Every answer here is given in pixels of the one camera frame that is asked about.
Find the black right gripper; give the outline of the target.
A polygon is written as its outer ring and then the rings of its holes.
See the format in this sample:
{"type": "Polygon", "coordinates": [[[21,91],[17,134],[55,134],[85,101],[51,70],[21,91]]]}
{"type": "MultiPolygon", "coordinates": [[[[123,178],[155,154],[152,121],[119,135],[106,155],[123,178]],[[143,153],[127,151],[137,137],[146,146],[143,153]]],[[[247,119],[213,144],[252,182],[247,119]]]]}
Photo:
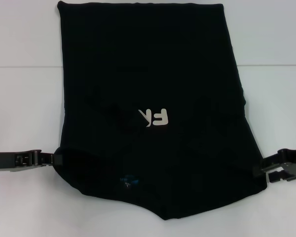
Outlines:
{"type": "Polygon", "coordinates": [[[270,183],[296,180],[296,150],[281,149],[277,154],[263,158],[258,165],[253,167],[253,176],[262,176],[279,167],[283,170],[268,173],[270,183]]]}

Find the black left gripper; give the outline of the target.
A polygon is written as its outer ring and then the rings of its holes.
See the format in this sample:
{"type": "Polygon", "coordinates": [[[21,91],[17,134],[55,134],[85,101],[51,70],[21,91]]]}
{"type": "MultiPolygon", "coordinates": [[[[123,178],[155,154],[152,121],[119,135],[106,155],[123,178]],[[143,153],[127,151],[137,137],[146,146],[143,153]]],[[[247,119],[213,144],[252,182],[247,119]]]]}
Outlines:
{"type": "Polygon", "coordinates": [[[0,171],[17,172],[41,166],[62,166],[62,155],[41,153],[41,150],[0,152],[0,171]]]}

